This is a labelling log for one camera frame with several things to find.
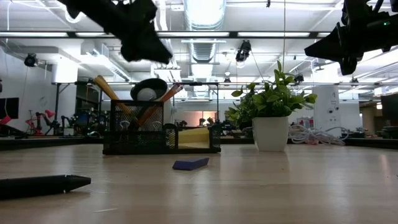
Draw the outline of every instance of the ventilation duct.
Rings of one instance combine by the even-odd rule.
[[[188,30],[221,30],[224,22],[226,0],[184,0],[184,7],[185,24]],[[201,65],[201,63],[209,63],[213,60],[216,53],[216,44],[191,43],[190,53],[192,60],[199,63],[192,65],[192,75],[195,78],[210,78],[213,66]]]

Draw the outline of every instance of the wooden table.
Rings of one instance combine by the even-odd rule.
[[[286,153],[223,146],[196,155],[102,156],[101,145],[0,152],[0,178],[76,174],[65,195],[0,201],[0,223],[397,223],[398,151],[289,145]]]

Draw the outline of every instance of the white flower pot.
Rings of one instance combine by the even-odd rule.
[[[64,136],[73,136],[75,135],[75,130],[73,128],[65,128],[63,129]]]
[[[253,138],[259,151],[285,151],[288,133],[287,117],[253,119]]]

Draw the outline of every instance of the ceiling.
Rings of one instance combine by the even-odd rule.
[[[228,31],[287,31],[310,32],[331,31],[341,18],[340,0],[288,0],[286,3],[277,0],[271,1],[270,8],[266,8],[266,1],[255,0],[227,0],[224,23],[221,30]],[[389,11],[389,2],[383,4],[382,11]],[[169,30],[186,30],[184,21],[183,1],[166,0],[166,18]],[[159,11],[157,22],[160,23]],[[80,22],[71,23],[65,17],[65,11],[57,1],[47,0],[0,0],[0,30],[73,30],[103,32],[102,28],[84,17]],[[226,39],[225,43],[218,44],[216,58],[212,62],[212,77],[214,81],[222,82],[225,72],[230,72],[233,82],[260,82],[264,79],[272,79],[273,70],[277,68],[276,60],[284,62],[284,71],[301,73],[306,82],[349,82],[352,76],[341,76],[340,69],[335,64],[327,65],[322,71],[312,66],[316,58],[305,56],[304,48],[314,43],[313,39],[249,39],[252,46],[252,54],[245,62],[243,68],[238,68],[234,62],[234,55],[241,45],[241,39]],[[45,46],[58,47],[75,58],[79,58],[82,45],[91,43],[94,46],[106,45],[110,59],[121,69],[128,72],[133,81],[140,81],[151,77],[152,62],[126,62],[120,55],[121,43],[117,39],[95,40],[70,40],[70,39],[12,39],[10,47]],[[172,39],[172,50],[180,75],[187,78],[192,75],[191,58],[188,44],[183,44],[182,39]],[[398,78],[398,70],[394,63],[398,50],[381,54],[381,51],[371,52],[358,65],[354,77],[359,77],[361,82],[389,81]],[[79,76],[90,76],[101,73],[105,76],[113,74],[101,66],[88,64],[80,67]],[[374,86],[366,86],[361,89],[372,90]]]

